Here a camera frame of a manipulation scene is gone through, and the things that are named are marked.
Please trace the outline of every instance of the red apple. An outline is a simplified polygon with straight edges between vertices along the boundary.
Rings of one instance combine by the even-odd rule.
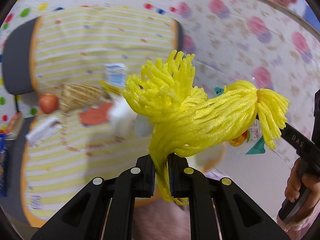
[[[246,139],[246,138],[247,138],[247,133],[248,133],[248,130],[247,130],[247,131],[245,131],[245,132],[242,134],[242,136],[243,136],[243,138],[244,138],[244,139]]]
[[[39,106],[45,114],[50,114],[59,109],[59,99],[54,94],[44,94],[39,98]]]

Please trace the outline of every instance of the foam strand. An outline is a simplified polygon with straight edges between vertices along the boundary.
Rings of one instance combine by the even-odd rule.
[[[274,139],[285,127],[289,100],[248,81],[224,87],[224,94],[208,99],[203,88],[192,87],[196,68],[194,54],[183,57],[172,51],[163,63],[158,58],[141,67],[141,78],[129,76],[123,96],[137,114],[155,124],[149,153],[155,164],[160,193],[166,201],[180,205],[170,195],[167,157],[192,156],[244,133],[258,114],[266,145],[274,149]]]

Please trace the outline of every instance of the white tissue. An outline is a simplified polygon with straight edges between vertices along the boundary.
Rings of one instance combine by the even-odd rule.
[[[108,113],[109,121],[112,126],[113,135],[124,138],[132,131],[137,114],[130,108],[123,97],[118,97],[114,102]]]
[[[52,116],[45,120],[41,125],[35,127],[31,132],[26,135],[26,139],[31,148],[38,145],[40,142],[49,138],[52,134],[56,133],[62,127],[59,123],[57,116]]]

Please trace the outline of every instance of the striped mat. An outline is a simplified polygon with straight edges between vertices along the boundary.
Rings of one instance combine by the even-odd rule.
[[[128,8],[72,8],[41,16],[31,43],[33,87],[59,93],[61,83],[99,86],[105,65],[139,73],[147,60],[178,46],[177,22]]]
[[[29,148],[24,156],[21,192],[31,226],[41,227],[92,178],[117,177],[148,154],[150,138],[137,137],[132,131],[125,139],[116,139],[108,123],[83,126],[80,112],[74,110],[68,116],[55,112],[62,120],[61,131]],[[40,115],[36,126],[50,116]]]

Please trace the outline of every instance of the woven basket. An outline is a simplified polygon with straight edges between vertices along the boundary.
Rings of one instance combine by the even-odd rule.
[[[60,97],[60,109],[69,111],[71,109],[92,106],[101,97],[101,88],[89,85],[62,84]]]

